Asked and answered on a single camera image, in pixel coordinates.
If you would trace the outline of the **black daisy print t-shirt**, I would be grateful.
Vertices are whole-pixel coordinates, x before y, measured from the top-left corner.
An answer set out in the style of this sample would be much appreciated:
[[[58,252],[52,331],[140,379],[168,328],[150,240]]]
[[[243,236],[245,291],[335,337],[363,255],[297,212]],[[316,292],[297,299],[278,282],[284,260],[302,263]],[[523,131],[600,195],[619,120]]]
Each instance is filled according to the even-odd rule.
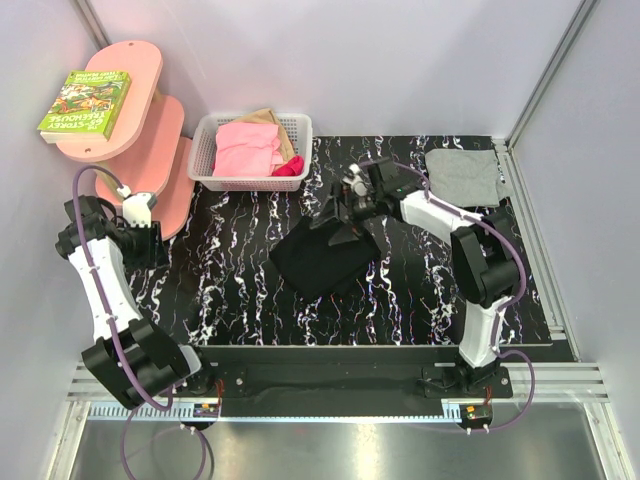
[[[269,258],[285,284],[306,301],[337,294],[350,294],[372,263],[381,256],[373,236],[365,231],[356,239],[331,245],[339,224],[311,227],[312,219],[302,217],[269,253]]]

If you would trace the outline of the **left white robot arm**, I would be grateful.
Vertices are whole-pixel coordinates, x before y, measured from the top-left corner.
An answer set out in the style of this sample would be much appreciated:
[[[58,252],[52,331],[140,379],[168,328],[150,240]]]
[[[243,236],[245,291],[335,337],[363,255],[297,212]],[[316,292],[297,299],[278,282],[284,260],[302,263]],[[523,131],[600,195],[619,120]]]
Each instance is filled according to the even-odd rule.
[[[65,203],[69,224],[58,235],[57,253],[78,273],[89,301],[93,346],[82,353],[86,369],[125,408],[155,401],[181,384],[196,396],[215,386],[216,372],[195,348],[173,340],[140,312],[126,278],[133,267],[167,263],[161,225],[153,220],[156,196],[129,195],[120,210],[107,200],[79,195]]]

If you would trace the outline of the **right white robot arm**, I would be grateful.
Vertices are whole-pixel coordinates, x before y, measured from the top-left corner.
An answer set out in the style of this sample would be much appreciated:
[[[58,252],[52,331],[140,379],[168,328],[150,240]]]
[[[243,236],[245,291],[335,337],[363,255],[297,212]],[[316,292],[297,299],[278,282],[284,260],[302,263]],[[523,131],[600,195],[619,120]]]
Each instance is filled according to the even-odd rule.
[[[310,224],[334,229],[331,245],[362,237],[361,224],[379,216],[419,227],[449,245],[453,276],[465,299],[465,324],[456,359],[433,387],[476,396],[496,378],[503,353],[505,311],[526,289],[523,261],[501,213],[473,214],[431,193],[427,176],[390,158],[350,166],[331,187]]]

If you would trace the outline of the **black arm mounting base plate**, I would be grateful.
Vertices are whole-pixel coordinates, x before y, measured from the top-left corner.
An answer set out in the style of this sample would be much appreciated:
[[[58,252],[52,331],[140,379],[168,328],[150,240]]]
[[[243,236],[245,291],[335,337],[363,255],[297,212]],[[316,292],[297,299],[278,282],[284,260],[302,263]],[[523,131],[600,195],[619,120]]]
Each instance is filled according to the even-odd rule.
[[[444,400],[513,397],[500,368],[486,388],[445,387],[457,350],[434,346],[204,346],[224,385],[222,417],[248,421],[423,419]]]

